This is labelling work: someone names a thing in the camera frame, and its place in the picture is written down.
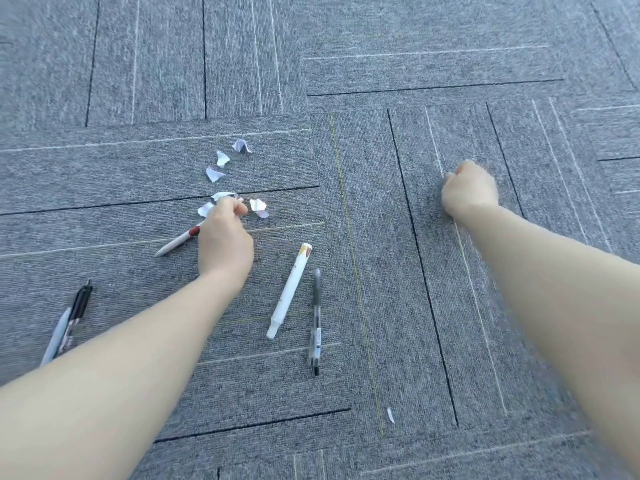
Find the white pen with red band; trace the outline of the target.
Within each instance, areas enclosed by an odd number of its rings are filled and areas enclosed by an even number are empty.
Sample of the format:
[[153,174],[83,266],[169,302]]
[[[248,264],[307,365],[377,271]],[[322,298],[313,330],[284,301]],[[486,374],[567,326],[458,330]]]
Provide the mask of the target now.
[[163,257],[163,256],[169,254],[169,252],[171,252],[172,250],[174,250],[174,249],[180,247],[181,245],[185,244],[190,239],[192,239],[194,237],[197,237],[198,234],[200,233],[200,227],[203,224],[204,224],[204,220],[199,222],[197,225],[191,227],[190,229],[188,229],[184,233],[180,234],[178,237],[172,239],[170,242],[165,244],[162,248],[160,248],[154,254],[154,258]]

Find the person's right hand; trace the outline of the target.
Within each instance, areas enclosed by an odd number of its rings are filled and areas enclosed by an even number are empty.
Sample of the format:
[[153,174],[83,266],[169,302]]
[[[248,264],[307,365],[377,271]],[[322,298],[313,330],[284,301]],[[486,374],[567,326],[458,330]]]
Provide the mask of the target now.
[[442,187],[441,202],[450,217],[460,219],[476,207],[499,206],[499,192],[493,177],[492,187]]

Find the black pen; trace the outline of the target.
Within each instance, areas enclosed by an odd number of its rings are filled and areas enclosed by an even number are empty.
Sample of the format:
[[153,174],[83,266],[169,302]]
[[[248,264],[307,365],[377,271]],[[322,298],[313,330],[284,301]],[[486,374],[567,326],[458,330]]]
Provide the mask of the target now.
[[93,290],[92,280],[89,278],[87,282],[76,292],[73,304],[70,310],[70,316],[66,329],[60,341],[60,345],[56,352],[56,357],[62,355],[66,350],[71,348],[73,342],[74,328],[83,318]]

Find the person's left hand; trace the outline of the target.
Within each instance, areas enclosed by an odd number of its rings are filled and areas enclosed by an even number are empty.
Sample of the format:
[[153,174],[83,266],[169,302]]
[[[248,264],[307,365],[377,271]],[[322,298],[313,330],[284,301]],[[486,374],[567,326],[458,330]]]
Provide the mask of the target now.
[[215,276],[244,286],[254,260],[254,243],[241,217],[204,219],[198,234],[198,271],[201,276]]

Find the translucent grey pen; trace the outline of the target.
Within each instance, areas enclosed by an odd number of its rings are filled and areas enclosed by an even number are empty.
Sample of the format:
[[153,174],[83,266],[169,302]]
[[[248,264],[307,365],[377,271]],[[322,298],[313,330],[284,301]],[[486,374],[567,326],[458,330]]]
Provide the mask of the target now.
[[49,344],[42,357],[42,360],[40,363],[41,367],[52,362],[53,359],[55,359],[56,355],[58,354],[58,350],[65,336],[70,313],[71,313],[71,307],[68,307],[64,311],[62,316],[60,316],[60,319],[57,322],[55,329],[53,330]]

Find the person's right forearm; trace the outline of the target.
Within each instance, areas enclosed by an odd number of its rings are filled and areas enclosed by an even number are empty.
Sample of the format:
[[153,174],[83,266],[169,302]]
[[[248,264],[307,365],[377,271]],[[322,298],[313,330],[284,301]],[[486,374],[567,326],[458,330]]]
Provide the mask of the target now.
[[525,334],[640,480],[640,265],[497,204],[455,211]]

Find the person's left forearm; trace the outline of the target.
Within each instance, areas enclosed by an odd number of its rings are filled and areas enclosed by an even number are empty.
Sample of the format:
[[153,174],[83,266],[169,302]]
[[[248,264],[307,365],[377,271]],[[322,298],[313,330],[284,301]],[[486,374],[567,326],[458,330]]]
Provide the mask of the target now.
[[0,387],[0,480],[128,480],[249,268],[180,291]]

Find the clear grey gel pen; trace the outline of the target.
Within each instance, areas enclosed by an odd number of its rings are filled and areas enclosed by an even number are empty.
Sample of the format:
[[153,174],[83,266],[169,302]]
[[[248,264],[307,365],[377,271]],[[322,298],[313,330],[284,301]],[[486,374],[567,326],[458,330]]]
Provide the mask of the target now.
[[308,365],[311,368],[313,375],[316,377],[319,376],[319,363],[322,350],[322,290],[322,274],[321,270],[317,268],[314,272],[313,316],[308,350]]

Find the white pen with brown print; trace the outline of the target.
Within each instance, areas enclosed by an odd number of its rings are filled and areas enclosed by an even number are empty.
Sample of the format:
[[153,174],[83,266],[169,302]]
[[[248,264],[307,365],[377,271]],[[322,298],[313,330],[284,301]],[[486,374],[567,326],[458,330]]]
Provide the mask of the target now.
[[294,297],[295,291],[298,288],[301,280],[302,273],[305,270],[309,256],[312,251],[312,245],[309,243],[302,243],[299,252],[296,256],[292,270],[285,282],[284,289],[280,295],[280,298],[276,304],[276,308],[271,316],[269,328],[267,331],[267,338],[273,340],[276,334],[284,322],[289,306]]

